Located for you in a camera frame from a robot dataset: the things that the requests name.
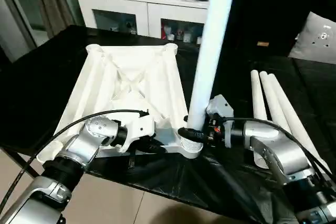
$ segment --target black plastic sheet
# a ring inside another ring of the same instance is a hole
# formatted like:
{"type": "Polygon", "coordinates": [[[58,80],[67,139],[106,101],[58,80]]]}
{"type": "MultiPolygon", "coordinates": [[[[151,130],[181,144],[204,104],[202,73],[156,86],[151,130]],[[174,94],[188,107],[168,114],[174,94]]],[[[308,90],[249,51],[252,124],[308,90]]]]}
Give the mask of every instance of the black plastic sheet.
{"type": "MultiPolygon", "coordinates": [[[[31,155],[51,136],[86,59],[85,46],[164,45],[168,41],[71,26],[0,73],[0,146],[31,155]]],[[[179,44],[176,56],[187,106],[198,48],[179,44]]],[[[289,58],[240,57],[223,49],[212,96],[222,94],[235,116],[253,115],[250,71],[274,73],[321,157],[335,171],[336,67],[289,58]]],[[[190,160],[180,154],[99,158],[90,174],[198,206],[228,217],[296,223],[271,173],[253,165],[252,152],[204,148],[190,160]]]]}

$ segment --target gray pillow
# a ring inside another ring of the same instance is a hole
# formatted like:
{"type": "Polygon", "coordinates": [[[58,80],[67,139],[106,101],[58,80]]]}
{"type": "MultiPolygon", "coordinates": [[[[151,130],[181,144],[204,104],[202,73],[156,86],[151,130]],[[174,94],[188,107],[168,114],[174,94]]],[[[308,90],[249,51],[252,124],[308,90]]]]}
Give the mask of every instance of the gray pillow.
{"type": "Polygon", "coordinates": [[[335,35],[335,22],[311,12],[289,57],[336,64],[335,35]]]}

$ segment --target white cabinet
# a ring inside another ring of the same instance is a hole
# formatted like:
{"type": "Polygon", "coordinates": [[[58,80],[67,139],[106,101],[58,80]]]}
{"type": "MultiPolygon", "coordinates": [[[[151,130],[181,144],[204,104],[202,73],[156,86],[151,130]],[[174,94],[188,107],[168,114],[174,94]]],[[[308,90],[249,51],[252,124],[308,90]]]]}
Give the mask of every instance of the white cabinet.
{"type": "Polygon", "coordinates": [[[87,27],[129,31],[134,26],[138,35],[156,38],[161,38],[162,27],[175,34],[184,29],[193,33],[192,42],[202,35],[208,8],[208,2],[193,0],[78,1],[87,27]]]}
{"type": "Polygon", "coordinates": [[[137,34],[148,36],[147,3],[130,0],[78,0],[87,27],[113,30],[112,24],[118,14],[126,15],[134,23],[137,34]]]}

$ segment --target curtain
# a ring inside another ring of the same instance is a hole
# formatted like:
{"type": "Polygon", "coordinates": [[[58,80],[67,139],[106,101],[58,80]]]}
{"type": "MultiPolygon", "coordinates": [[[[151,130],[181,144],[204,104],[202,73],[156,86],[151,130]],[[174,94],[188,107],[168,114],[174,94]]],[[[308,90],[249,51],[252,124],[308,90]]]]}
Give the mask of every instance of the curtain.
{"type": "Polygon", "coordinates": [[[69,25],[74,24],[66,0],[39,0],[39,5],[49,38],[52,38],[69,25]]]}

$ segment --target table leg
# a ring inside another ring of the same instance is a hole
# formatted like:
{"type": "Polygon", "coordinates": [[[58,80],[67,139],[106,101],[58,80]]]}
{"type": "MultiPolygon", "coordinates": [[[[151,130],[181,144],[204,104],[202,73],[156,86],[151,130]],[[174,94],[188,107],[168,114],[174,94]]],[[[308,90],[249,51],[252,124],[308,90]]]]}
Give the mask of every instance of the table leg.
{"type": "MultiPolygon", "coordinates": [[[[23,168],[26,164],[26,161],[16,152],[12,152],[6,149],[2,148],[2,151],[4,153],[6,153],[6,155],[8,157],[10,157],[18,166],[20,166],[21,168],[23,168]]],[[[28,173],[30,175],[30,177],[32,178],[36,178],[39,176],[39,174],[37,173],[37,171],[35,171],[31,166],[29,166],[26,170],[26,173],[28,173]]]]}

